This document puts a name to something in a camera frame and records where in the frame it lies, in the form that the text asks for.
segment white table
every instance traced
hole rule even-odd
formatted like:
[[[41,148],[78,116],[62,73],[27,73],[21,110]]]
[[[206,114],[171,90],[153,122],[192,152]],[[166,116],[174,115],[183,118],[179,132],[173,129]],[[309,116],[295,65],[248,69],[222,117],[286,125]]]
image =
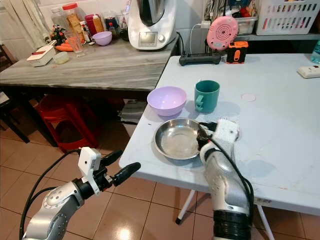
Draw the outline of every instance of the white table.
[[[178,115],[161,117],[147,106],[121,159],[120,167],[140,162],[136,177],[208,192],[199,158],[172,160],[154,147],[154,133],[166,120],[234,120],[240,125],[235,160],[254,188],[257,205],[320,215],[320,78],[296,71],[312,66],[304,54],[248,54],[245,64],[179,65],[169,59],[157,88],[177,86],[187,93]],[[200,79],[220,84],[213,113],[194,108]]]

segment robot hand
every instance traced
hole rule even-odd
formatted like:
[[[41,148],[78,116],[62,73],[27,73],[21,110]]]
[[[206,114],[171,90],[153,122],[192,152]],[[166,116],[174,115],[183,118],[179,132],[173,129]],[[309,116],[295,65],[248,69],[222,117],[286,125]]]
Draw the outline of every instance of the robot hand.
[[[93,194],[99,195],[112,185],[118,186],[140,167],[132,163],[113,177],[107,175],[106,166],[114,163],[122,154],[116,151],[101,159],[95,149],[81,149],[78,167],[82,178],[74,179],[51,190],[43,199],[41,209],[30,220],[23,240],[61,240],[69,219]]]
[[[202,142],[207,136],[207,143],[200,150],[200,159],[212,198],[213,235],[219,240],[251,239],[253,191],[251,196],[248,192],[249,186],[252,189],[251,184],[224,154],[230,155],[238,135],[238,125],[225,119],[218,121],[213,139],[208,138],[201,126],[198,132],[198,140],[200,136]]]

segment teal mug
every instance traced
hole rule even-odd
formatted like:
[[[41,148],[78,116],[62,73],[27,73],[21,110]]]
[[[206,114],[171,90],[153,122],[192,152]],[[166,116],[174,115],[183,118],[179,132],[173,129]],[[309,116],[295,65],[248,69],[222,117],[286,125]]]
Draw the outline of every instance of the teal mug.
[[[200,81],[194,88],[194,107],[197,112],[211,113],[218,102],[220,85],[211,80]]]

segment metal bowl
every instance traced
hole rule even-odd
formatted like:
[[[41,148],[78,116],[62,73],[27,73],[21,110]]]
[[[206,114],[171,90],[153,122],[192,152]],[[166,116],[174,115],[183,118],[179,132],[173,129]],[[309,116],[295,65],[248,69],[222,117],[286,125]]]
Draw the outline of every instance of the metal bowl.
[[[198,155],[199,123],[189,118],[166,121],[155,132],[156,149],[171,159],[186,160]]]

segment purple bowl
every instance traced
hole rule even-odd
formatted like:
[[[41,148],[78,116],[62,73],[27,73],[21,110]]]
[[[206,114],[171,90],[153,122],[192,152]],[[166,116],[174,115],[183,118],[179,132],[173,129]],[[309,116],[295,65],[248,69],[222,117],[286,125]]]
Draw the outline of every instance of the purple bowl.
[[[184,108],[187,94],[179,87],[164,86],[150,92],[146,100],[158,115],[172,116]]]
[[[101,31],[92,36],[95,42],[101,46],[108,45],[112,39],[112,32]]]

